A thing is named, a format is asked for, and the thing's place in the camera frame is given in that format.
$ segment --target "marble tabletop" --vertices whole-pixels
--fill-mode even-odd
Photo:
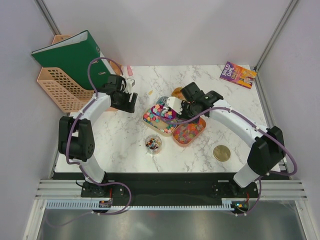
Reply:
[[[93,126],[94,155],[106,172],[126,173],[185,173],[185,172],[237,172],[247,162],[250,148],[220,122],[203,117],[206,129],[187,147],[178,146],[173,137],[160,135],[162,150],[157,155],[147,153],[145,138],[157,134],[147,127],[142,116],[162,96],[170,96],[177,87],[196,82],[207,93],[214,90],[232,107],[266,125],[255,84],[247,89],[220,79],[223,65],[201,66],[136,66],[134,92],[138,93],[133,114],[117,111],[104,112]],[[231,151],[226,162],[215,159],[213,150],[225,145]],[[77,165],[68,165],[66,157],[59,155],[56,173],[80,172]]]

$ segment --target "white wall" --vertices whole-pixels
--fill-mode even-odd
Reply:
[[[0,7],[0,239],[22,238],[40,178],[47,178],[61,111],[37,84],[31,51],[53,34],[34,0]]]
[[[290,0],[44,0],[124,65],[255,65]]]
[[[259,72],[320,224],[320,1],[302,0]]]

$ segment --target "perforated plastic basket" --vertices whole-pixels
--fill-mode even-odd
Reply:
[[[69,37],[70,35],[56,35],[52,44]],[[58,67],[43,67],[36,81],[64,113],[79,111],[94,93],[93,90],[83,89]]]

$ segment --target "pink marker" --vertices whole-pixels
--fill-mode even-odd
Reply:
[[[132,76],[132,75],[133,75],[132,69],[131,69],[131,67],[130,67],[129,65],[126,66],[126,70],[127,70],[129,76]]]

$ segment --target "green binder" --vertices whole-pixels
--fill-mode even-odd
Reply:
[[[89,31],[80,32],[66,40],[33,51],[31,54],[44,68],[60,68],[86,90],[92,90],[88,80],[88,65],[98,57],[104,57]],[[92,64],[90,76],[94,86],[101,87],[115,74],[107,60]]]

